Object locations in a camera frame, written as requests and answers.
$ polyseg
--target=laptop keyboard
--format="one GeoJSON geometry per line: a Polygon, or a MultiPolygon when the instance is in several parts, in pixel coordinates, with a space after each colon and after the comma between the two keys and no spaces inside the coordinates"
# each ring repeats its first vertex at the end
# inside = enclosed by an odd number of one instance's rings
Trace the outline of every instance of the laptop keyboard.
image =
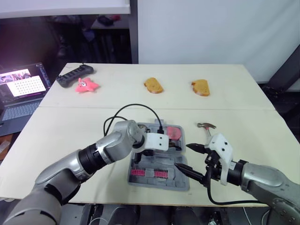
{"type": "Polygon", "coordinates": [[[26,105],[15,106],[5,110],[2,121],[14,118],[32,115],[40,102],[34,102],[26,105]]]}

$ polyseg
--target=plush toy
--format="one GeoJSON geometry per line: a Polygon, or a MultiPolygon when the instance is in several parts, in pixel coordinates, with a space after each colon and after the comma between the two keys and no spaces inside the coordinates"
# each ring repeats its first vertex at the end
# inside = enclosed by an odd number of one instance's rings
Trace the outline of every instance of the plush toy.
{"type": "Polygon", "coordinates": [[[75,89],[77,92],[94,91],[97,87],[99,87],[98,84],[92,82],[88,77],[84,78],[83,80],[79,78],[78,82],[79,84],[75,89]]]}

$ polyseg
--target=hammer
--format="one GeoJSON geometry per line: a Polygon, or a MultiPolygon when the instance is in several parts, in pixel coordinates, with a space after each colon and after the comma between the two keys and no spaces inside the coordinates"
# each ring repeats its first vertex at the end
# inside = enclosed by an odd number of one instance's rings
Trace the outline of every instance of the hammer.
{"type": "Polygon", "coordinates": [[[216,128],[215,125],[212,125],[210,123],[197,123],[197,127],[199,127],[199,128],[205,128],[207,130],[207,133],[208,133],[209,136],[211,136],[211,134],[210,134],[210,128],[213,128],[213,129],[216,128]]]}

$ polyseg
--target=laptop screen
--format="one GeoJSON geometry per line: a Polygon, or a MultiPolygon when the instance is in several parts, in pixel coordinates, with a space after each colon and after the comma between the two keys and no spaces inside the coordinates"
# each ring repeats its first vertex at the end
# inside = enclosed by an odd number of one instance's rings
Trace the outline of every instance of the laptop screen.
{"type": "Polygon", "coordinates": [[[50,86],[42,63],[0,72],[0,97],[4,104],[42,98],[50,86]]]}

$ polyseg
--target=toolbox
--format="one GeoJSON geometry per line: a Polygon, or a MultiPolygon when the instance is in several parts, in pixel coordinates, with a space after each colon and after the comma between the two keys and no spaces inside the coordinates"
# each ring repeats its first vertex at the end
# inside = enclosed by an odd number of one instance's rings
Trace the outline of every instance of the toolbox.
{"type": "MultiPolygon", "coordinates": [[[[128,170],[130,185],[161,188],[167,190],[187,191],[189,180],[180,172],[174,163],[187,164],[182,155],[185,151],[184,132],[182,127],[164,124],[161,120],[164,134],[169,136],[169,149],[145,150],[143,154],[132,152],[128,170]]],[[[155,123],[138,123],[145,133],[156,133],[159,129],[158,120],[155,123]]]]}

